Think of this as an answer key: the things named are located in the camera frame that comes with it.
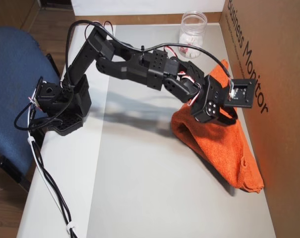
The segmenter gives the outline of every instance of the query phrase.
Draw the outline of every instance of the black robotic arm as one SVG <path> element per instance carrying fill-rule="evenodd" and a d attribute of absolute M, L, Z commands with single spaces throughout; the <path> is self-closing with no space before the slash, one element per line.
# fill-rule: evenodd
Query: black robotic arm
<path fill-rule="evenodd" d="M 114 62 L 114 56 L 120 56 L 124 61 Z M 144 47 L 141 51 L 135 51 L 126 43 L 108 40 L 107 33 L 95 27 L 69 67 L 69 78 L 65 75 L 60 86 L 40 79 L 37 86 L 36 102 L 49 117 L 65 107 L 73 95 L 66 110 L 48 125 L 61 135 L 83 125 L 83 117 L 91 106 L 85 72 L 94 60 L 101 73 L 128 79 L 159 91 L 164 85 L 183 103 L 192 99 L 191 114 L 202 123 L 218 120 L 224 125 L 231 125 L 237 119 L 233 107 L 252 107 L 254 79 L 232 79 L 227 87 L 222 88 L 216 79 L 210 75 L 205 76 L 190 61 L 169 58 L 167 52 L 157 49 L 151 53 L 145 52 Z M 187 77 L 179 77 L 180 72 Z M 222 114 L 221 108 L 231 117 Z"/>

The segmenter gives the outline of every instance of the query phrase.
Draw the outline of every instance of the blue fabric seat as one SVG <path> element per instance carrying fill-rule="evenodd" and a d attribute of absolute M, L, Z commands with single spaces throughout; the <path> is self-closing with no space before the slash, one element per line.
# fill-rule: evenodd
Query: blue fabric seat
<path fill-rule="evenodd" d="M 59 81 L 34 38 L 13 27 L 0 27 L 0 154 L 24 175 L 33 157 L 27 132 L 17 130 L 13 122 L 29 103 L 28 97 L 41 76 L 47 82 Z M 27 126 L 27 113 L 18 124 Z"/>

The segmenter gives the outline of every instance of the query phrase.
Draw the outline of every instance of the cardboard box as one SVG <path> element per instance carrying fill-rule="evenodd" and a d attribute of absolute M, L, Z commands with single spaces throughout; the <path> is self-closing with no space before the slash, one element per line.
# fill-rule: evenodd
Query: cardboard box
<path fill-rule="evenodd" d="M 220 25 L 234 77 L 257 80 L 244 115 L 276 236 L 300 238 L 300 0 L 226 0 Z"/>

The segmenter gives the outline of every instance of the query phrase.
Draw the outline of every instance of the clear plastic jar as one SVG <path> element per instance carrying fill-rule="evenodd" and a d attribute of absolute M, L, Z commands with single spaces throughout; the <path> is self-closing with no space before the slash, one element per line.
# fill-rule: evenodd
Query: clear plastic jar
<path fill-rule="evenodd" d="M 184 13 L 181 22 L 179 43 L 202 48 L 206 25 L 207 17 L 203 13 L 198 11 Z M 201 54 L 197 50 L 186 47 L 179 47 L 179 52 L 182 56 L 190 59 L 196 58 Z"/>

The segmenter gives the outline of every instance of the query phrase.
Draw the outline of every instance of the orange towel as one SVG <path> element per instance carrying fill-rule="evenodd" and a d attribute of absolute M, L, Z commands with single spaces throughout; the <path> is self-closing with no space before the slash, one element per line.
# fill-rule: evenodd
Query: orange towel
<path fill-rule="evenodd" d="M 228 78 L 218 65 L 211 73 L 223 87 Z M 230 126 L 197 122 L 186 104 L 173 114 L 173 133 L 196 153 L 209 161 L 235 188 L 259 193 L 264 185 L 239 120 Z"/>

